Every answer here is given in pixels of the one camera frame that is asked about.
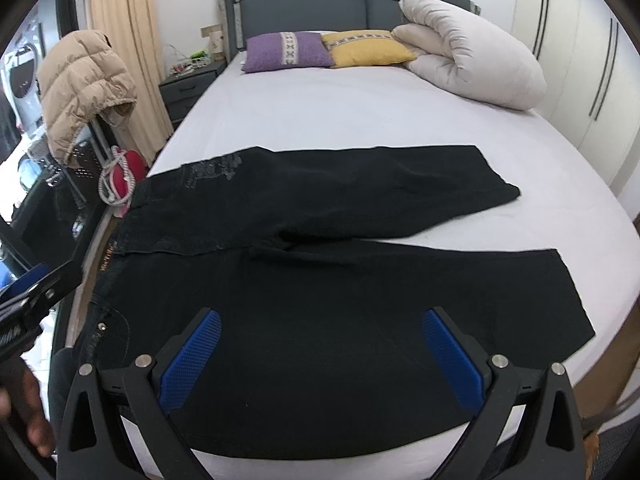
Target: nightstand drawer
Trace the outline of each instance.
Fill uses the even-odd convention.
[[[172,121],[177,121],[185,118],[189,113],[189,111],[198,102],[199,98],[200,98],[200,94],[198,94],[196,97],[183,99],[181,101],[178,101],[177,103],[168,104],[166,106],[166,110],[169,112],[169,118]]]
[[[167,107],[169,107],[172,103],[183,101],[190,97],[200,97],[217,76],[215,72],[208,72],[192,77],[185,77],[170,84],[162,85],[160,87],[162,100]]]

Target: blue textured pad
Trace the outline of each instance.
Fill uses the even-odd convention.
[[[422,335],[460,406],[473,414],[479,413],[484,404],[482,376],[433,310],[428,310],[422,317]]]
[[[49,267],[45,264],[39,264],[33,267],[33,269],[28,270],[6,288],[2,293],[2,301],[9,301],[11,298],[20,296],[20,294],[29,290],[50,272]]]
[[[215,350],[222,321],[215,310],[200,322],[160,379],[158,403],[165,413],[181,408]]]

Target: pant leg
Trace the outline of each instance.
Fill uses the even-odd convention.
[[[62,416],[65,413],[66,400],[71,391],[71,384],[78,364],[73,358],[71,348],[63,348],[51,359],[49,371],[49,414],[56,438],[60,436]]]

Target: purple pillow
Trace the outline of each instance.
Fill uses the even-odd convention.
[[[283,68],[333,66],[334,58],[316,32],[272,32],[249,38],[246,42],[247,73],[269,72]]]

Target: nightstand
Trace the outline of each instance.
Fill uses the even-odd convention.
[[[188,74],[172,75],[158,85],[174,131],[225,68],[225,60],[214,61]]]

